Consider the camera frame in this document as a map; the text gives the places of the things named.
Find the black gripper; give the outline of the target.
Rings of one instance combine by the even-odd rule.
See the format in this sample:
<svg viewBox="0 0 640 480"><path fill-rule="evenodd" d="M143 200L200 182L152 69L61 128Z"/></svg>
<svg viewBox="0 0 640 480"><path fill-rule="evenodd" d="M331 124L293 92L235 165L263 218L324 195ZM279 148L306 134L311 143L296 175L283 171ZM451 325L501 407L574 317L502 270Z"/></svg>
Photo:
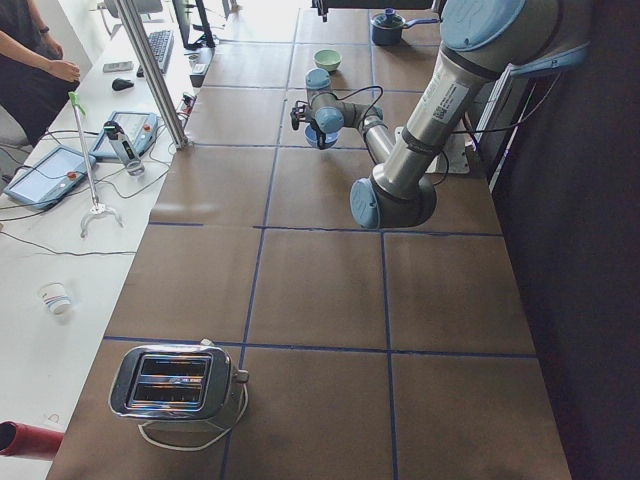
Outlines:
<svg viewBox="0 0 640 480"><path fill-rule="evenodd" d="M314 132L315 142L317 143L318 149L324 150L326 143L326 134L318 126L313 126L312 131Z"/></svg>

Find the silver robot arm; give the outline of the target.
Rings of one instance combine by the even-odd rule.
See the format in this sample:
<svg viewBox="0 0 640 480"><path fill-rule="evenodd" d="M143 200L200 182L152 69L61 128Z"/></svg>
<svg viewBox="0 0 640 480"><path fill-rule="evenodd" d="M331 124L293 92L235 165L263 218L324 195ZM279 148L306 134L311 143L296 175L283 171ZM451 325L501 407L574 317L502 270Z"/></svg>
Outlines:
<svg viewBox="0 0 640 480"><path fill-rule="evenodd" d="M591 1L448 1L432 78L399 136L377 107L339 99L321 68L306 74L307 98L293 107L292 127L307 123L318 149L344 127L358 130L376 165L351 187L354 220L366 229L420 225L437 203L427 169L481 88L507 68L535 77L581 63L593 10Z"/></svg>

